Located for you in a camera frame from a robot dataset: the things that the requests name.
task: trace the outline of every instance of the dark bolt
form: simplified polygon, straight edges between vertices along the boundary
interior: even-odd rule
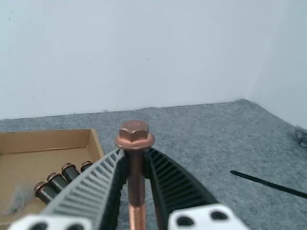
[[[80,171],[83,172],[87,168],[89,168],[93,163],[91,161],[85,161],[82,163]]]
[[[62,191],[67,185],[67,181],[64,180],[61,174],[53,172],[47,177],[47,181],[58,193]]]
[[[46,205],[57,196],[57,192],[46,182],[39,182],[34,186],[35,196]]]
[[[68,182],[72,182],[73,179],[79,176],[79,172],[76,170],[76,166],[74,164],[66,163],[62,166],[62,175]]]

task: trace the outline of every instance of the gray carpet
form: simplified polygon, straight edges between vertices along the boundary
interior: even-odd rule
[[[154,147],[176,160],[253,230],[307,228],[307,200],[230,174],[251,174],[307,192],[307,149],[294,127],[247,100],[233,103],[147,108],[0,121],[0,131],[94,127],[105,152],[125,120],[148,121]],[[150,184],[146,184],[147,228],[157,229]],[[119,230],[128,229],[127,188]]]

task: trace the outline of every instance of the hexagonal bolt head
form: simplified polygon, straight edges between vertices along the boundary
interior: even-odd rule
[[[154,144],[154,136],[150,134],[145,121],[124,122],[115,138],[115,144],[125,150],[143,150]]]
[[[129,142],[146,140],[149,127],[144,121],[124,122],[119,130],[119,137]]]

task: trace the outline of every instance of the open cardboard box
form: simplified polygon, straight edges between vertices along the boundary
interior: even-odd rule
[[[0,133],[0,213],[8,210],[17,186],[34,187],[52,172],[61,173],[63,164],[80,166],[103,157],[94,129],[49,130]],[[38,198],[17,213],[0,215],[0,230],[46,205]]]

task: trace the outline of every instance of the threaded shank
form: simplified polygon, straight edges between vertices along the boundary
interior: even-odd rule
[[[146,230],[145,214],[145,204],[140,207],[135,207],[129,204],[130,230]]]

